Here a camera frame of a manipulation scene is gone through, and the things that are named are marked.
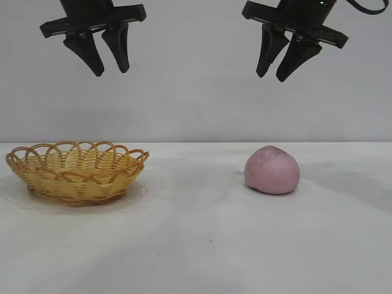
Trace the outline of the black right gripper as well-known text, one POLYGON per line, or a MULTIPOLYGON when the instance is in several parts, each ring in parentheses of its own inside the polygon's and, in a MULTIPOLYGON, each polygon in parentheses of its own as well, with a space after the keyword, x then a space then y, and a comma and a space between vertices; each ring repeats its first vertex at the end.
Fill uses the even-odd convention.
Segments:
POLYGON ((323 25, 335 3, 291 0, 280 1, 277 7, 271 7, 247 1, 242 15, 248 20, 263 23, 257 75, 264 77, 278 54, 289 43, 285 31, 294 35, 277 68, 276 77, 280 82, 284 82, 297 68, 321 52, 319 42, 343 48, 349 38, 323 25))

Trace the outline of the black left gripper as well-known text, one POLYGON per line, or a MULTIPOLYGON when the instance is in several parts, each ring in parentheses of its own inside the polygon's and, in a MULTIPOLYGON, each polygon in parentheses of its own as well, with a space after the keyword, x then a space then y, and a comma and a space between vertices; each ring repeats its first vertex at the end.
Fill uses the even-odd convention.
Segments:
POLYGON ((130 22, 144 21, 146 10, 143 4, 115 6, 112 1, 70 0, 61 1, 66 16, 40 25, 45 38, 65 34, 64 45, 74 52, 94 73, 100 77, 104 65, 99 56, 91 32, 108 27, 102 38, 111 50, 119 70, 129 70, 127 38, 130 22))

